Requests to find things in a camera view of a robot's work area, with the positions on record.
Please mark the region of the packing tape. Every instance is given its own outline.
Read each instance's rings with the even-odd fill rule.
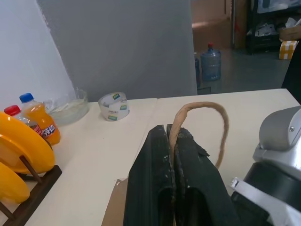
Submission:
[[[124,93],[107,94],[99,99],[98,104],[106,121],[117,121],[130,113]]]

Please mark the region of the rope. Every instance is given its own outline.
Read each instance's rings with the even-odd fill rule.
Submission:
[[[216,168],[219,168],[221,163],[222,163],[222,159],[224,157],[225,154],[225,143],[226,143],[226,138],[228,135],[228,131],[229,131],[229,118],[227,115],[226,110],[224,109],[223,106],[221,106],[220,104],[214,103],[214,102],[192,102],[189,104],[184,105],[179,111],[178,113],[175,115],[174,118],[174,122],[172,125],[172,128],[170,130],[170,134],[169,134],[169,145],[172,151],[172,155],[171,155],[171,163],[173,165],[173,158],[174,158],[174,147],[178,138],[178,134],[180,132],[180,128],[183,124],[183,122],[185,121],[186,117],[187,117],[187,113],[188,111],[195,109],[195,108],[202,108],[202,107],[209,107],[209,108],[213,108],[216,111],[218,111],[218,113],[221,114],[222,119],[224,121],[224,132],[222,135],[222,140],[221,140],[221,148],[220,148],[220,153],[218,155],[218,159],[217,162],[215,164]]]

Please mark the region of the orange soda bottle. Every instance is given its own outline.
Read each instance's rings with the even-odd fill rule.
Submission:
[[[22,115],[30,120],[34,120],[42,129],[43,137],[51,144],[60,142],[61,134],[55,122],[45,111],[45,106],[41,102],[34,100],[31,93],[25,93],[20,96],[23,104]]]

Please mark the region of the bottle label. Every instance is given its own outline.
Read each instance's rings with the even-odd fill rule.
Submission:
[[[39,134],[41,137],[43,137],[43,133],[41,128],[38,125],[30,126],[37,134]]]
[[[55,131],[55,126],[54,125],[50,125],[48,126],[46,129],[43,129],[43,137],[47,138],[50,135],[52,135]]]

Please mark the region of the table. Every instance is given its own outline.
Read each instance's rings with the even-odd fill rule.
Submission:
[[[243,179],[254,163],[252,156],[259,143],[259,128],[271,113],[298,106],[299,103],[286,89],[271,89],[239,93],[225,93],[192,97],[159,99],[149,123],[149,130],[156,125],[172,124],[180,108],[190,102],[212,101],[224,106],[230,129],[225,147],[225,156],[219,169],[226,185],[234,177]],[[223,132],[223,121],[217,111],[210,108],[194,109],[182,127],[189,130],[195,141],[210,154],[216,163]],[[228,193],[233,191],[226,186]]]
[[[54,146],[63,173],[27,226],[101,225],[112,189],[126,178],[157,99],[129,100],[130,114],[105,121],[97,103],[78,122],[61,127]]]
[[[172,123],[177,111],[194,101],[214,101],[228,112],[230,131],[220,168],[226,184],[232,177],[243,178],[253,163],[262,121],[274,111],[299,105],[286,89],[130,100],[126,118],[106,122],[97,103],[92,103],[84,118],[61,128],[55,155],[63,174],[26,225],[101,225],[115,181],[127,177],[147,132]],[[212,109],[193,110],[183,127],[215,162],[222,136],[219,114]]]

